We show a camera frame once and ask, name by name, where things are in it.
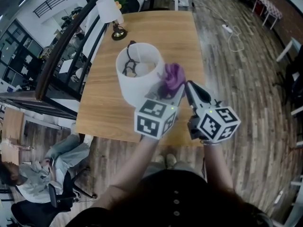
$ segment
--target wooden floor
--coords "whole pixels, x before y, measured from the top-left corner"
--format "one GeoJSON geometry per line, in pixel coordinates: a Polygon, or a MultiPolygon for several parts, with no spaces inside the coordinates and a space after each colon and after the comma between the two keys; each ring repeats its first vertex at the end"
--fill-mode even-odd
{"type": "MultiPolygon", "coordinates": [[[[168,2],[171,0],[160,3],[167,5],[168,2]]],[[[302,151],[292,150],[297,120],[290,115],[290,105],[282,105],[282,90],[272,86],[278,81],[276,72],[285,70],[287,65],[287,61],[276,63],[282,47],[273,32],[262,27],[261,19],[237,0],[195,0],[195,4],[193,14],[204,58],[206,85],[233,107],[242,121],[233,139],[222,144],[236,192],[282,222],[296,194],[290,181],[298,179],[303,162],[302,151]],[[215,9],[230,26],[239,27],[243,51],[229,50],[229,34],[222,29],[223,22],[203,4],[215,9]],[[284,191],[282,199],[273,206],[281,190],[284,191]]],[[[238,46],[240,42],[232,37],[231,48],[238,46]]],[[[32,156],[24,156],[25,160],[40,159],[50,145],[68,134],[34,124],[28,128],[26,144],[36,150],[32,156]]],[[[134,148],[133,143],[96,138],[88,159],[72,171],[89,164],[92,171],[80,179],[80,184],[88,192],[100,195],[134,148]]],[[[178,159],[201,171],[203,148],[166,147],[159,148],[157,153],[162,151],[175,153],[178,159]]],[[[53,226],[65,226],[91,204],[90,201],[75,203],[72,212],[59,214],[53,226]]]]}

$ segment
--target purple cloth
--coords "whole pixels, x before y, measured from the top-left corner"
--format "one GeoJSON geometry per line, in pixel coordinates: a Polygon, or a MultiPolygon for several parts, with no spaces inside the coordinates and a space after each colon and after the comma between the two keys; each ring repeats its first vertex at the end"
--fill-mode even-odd
{"type": "Polygon", "coordinates": [[[186,82],[183,67],[177,63],[165,64],[164,83],[159,88],[160,98],[174,97],[180,86],[186,82]]]}

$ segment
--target wall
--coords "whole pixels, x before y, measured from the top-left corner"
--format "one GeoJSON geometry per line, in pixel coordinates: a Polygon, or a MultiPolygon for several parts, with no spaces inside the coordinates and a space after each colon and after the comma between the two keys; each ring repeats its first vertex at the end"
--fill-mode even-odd
{"type": "MultiPolygon", "coordinates": [[[[291,37],[303,44],[303,17],[288,0],[270,0],[283,14],[283,18],[274,27],[284,45],[291,37]]],[[[303,9],[303,0],[290,0],[303,9]]]]}
{"type": "Polygon", "coordinates": [[[41,18],[33,13],[46,0],[30,0],[18,12],[17,20],[24,29],[42,46],[48,46],[54,38],[54,32],[58,29],[58,23],[52,18],[53,15],[68,8],[72,4],[86,4],[85,0],[66,0],[52,10],[46,12],[41,18]]]}

